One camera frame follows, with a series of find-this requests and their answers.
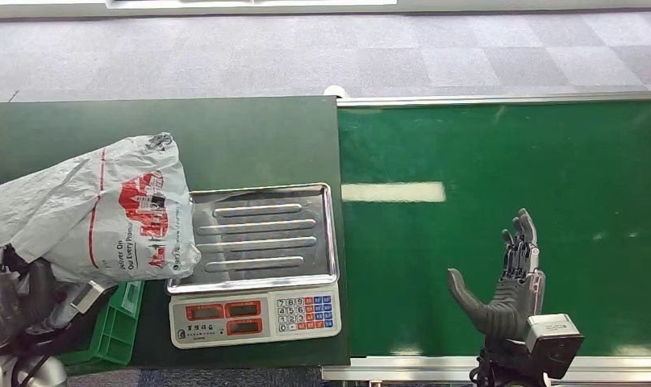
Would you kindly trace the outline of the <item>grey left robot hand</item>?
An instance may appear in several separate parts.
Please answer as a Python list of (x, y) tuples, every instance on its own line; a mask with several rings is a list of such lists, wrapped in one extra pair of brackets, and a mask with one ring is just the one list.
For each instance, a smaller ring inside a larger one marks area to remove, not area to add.
[(45, 259), (28, 263), (10, 245), (0, 245), (0, 353), (52, 313), (54, 283)]

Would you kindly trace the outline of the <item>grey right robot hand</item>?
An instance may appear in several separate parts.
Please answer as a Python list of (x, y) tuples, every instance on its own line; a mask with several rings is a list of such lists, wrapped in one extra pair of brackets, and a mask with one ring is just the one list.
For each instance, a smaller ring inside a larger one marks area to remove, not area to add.
[(449, 292), (473, 326), (487, 339), (522, 341), (527, 319), (541, 313), (545, 274), (540, 269), (537, 231), (524, 208), (511, 221), (511, 234), (503, 229), (503, 266), (492, 299), (481, 302), (468, 290), (460, 271), (447, 270)]

